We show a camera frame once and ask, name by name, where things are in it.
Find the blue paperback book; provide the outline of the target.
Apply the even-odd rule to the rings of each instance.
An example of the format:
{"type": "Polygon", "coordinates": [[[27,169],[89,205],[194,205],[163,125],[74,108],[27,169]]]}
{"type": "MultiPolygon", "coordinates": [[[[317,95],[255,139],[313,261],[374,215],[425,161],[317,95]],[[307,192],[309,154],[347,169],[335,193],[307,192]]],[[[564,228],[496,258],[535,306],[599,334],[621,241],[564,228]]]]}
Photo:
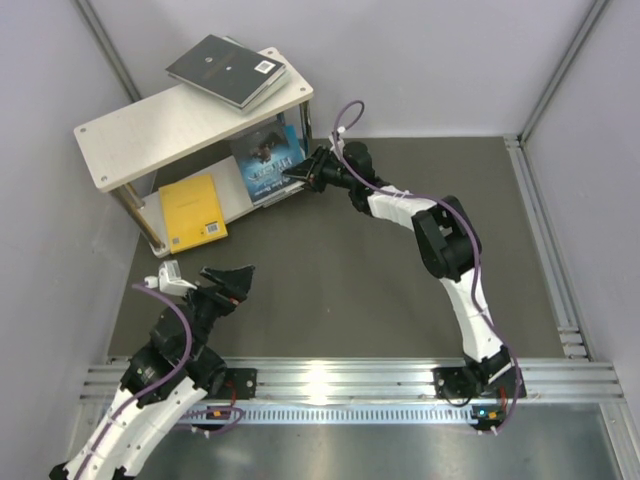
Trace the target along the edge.
{"type": "Polygon", "coordinates": [[[297,137],[297,132],[295,130],[295,127],[293,125],[284,125],[283,129],[284,129],[285,137],[289,147],[296,151],[300,150],[301,144],[300,144],[300,140],[297,137]]]}

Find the dark blue castle book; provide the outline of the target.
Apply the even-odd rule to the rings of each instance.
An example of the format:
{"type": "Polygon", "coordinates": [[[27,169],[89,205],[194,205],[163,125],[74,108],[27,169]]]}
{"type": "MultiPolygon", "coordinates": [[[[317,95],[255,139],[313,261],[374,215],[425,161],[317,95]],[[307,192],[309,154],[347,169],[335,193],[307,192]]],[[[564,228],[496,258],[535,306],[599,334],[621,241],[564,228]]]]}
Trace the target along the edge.
{"type": "Polygon", "coordinates": [[[236,136],[230,142],[233,157],[239,167],[252,204],[281,190],[302,186],[283,176],[282,172],[304,161],[302,149],[291,149],[283,124],[272,121],[236,136]]]}

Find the yellow book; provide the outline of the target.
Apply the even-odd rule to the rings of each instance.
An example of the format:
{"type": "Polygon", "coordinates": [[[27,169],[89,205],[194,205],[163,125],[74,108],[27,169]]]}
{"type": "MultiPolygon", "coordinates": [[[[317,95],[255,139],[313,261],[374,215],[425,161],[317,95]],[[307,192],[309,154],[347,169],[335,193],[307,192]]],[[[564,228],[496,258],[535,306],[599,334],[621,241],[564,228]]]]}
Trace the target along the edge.
{"type": "Polygon", "coordinates": [[[228,236],[211,174],[160,187],[159,198],[171,254],[228,236]]]}

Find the black shiny book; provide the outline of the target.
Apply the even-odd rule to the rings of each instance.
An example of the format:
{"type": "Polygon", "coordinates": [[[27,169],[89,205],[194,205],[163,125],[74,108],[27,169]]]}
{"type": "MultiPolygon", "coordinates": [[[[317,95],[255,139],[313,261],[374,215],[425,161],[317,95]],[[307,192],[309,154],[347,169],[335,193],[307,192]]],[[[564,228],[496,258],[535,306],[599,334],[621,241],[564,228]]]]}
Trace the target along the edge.
{"type": "Polygon", "coordinates": [[[173,78],[250,111],[285,86],[287,66],[225,38],[208,35],[166,68],[173,78]]]}

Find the light blue cat book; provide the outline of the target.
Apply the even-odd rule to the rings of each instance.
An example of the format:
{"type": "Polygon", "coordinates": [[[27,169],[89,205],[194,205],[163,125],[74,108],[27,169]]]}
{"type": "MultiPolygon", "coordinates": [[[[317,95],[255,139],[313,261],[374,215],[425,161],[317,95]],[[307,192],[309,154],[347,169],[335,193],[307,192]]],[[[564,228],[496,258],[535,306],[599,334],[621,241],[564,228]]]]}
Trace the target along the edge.
{"type": "Polygon", "coordinates": [[[303,188],[301,186],[297,186],[288,190],[281,190],[279,192],[276,192],[274,195],[271,195],[268,198],[263,199],[261,202],[256,203],[255,207],[268,208],[269,206],[276,204],[286,198],[289,198],[290,196],[295,195],[296,193],[299,193],[302,190],[303,188]]]}

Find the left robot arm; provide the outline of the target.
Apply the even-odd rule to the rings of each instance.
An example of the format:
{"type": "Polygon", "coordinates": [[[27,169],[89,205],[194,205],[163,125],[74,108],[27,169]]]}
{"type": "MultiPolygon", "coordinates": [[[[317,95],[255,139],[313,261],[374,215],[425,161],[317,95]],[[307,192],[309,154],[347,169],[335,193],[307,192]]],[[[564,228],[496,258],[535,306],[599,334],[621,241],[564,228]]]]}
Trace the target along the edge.
{"type": "Polygon", "coordinates": [[[254,272],[252,265],[203,267],[204,281],[190,282],[170,260],[136,284],[164,308],[148,341],[130,357],[94,432],[50,478],[134,479],[175,426],[240,419],[236,403],[254,398],[257,371],[229,367],[208,340],[216,321],[247,300],[254,272]]]}

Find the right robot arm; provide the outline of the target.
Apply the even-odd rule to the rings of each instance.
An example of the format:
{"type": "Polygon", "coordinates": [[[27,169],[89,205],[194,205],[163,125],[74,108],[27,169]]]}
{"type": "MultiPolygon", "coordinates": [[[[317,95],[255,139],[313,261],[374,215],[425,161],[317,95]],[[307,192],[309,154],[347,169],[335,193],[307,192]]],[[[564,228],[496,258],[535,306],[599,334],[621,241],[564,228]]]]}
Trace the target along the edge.
{"type": "Polygon", "coordinates": [[[430,199],[396,188],[376,174],[361,142],[351,142],[341,152],[319,147],[283,175],[317,193],[328,185],[344,188],[357,211],[411,230],[424,266],[450,299],[469,389],[486,397],[510,381],[521,386],[518,362],[496,332],[484,297],[481,243],[456,197],[430,199]]]}

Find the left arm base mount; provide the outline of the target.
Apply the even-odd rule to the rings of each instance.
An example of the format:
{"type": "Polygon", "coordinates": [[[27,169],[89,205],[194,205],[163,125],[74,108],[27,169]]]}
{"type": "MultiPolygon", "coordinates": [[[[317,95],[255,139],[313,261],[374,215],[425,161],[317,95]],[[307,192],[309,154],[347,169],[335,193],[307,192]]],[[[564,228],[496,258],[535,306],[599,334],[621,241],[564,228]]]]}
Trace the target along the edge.
{"type": "Polygon", "coordinates": [[[207,398],[219,401],[251,400],[256,395],[257,373],[254,368],[229,368],[216,392],[207,398]]]}

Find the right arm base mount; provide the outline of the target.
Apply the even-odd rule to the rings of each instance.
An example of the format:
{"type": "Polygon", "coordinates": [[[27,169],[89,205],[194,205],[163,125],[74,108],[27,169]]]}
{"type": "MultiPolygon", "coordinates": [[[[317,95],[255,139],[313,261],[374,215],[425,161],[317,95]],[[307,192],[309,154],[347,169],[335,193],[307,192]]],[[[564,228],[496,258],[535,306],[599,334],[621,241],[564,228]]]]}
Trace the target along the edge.
{"type": "Polygon", "coordinates": [[[436,397],[456,403],[475,399],[499,400],[502,394],[507,399],[527,395],[524,380],[517,381],[516,367],[512,361],[504,365],[491,365],[489,361],[470,361],[458,367],[438,367],[433,370],[436,397]]]}

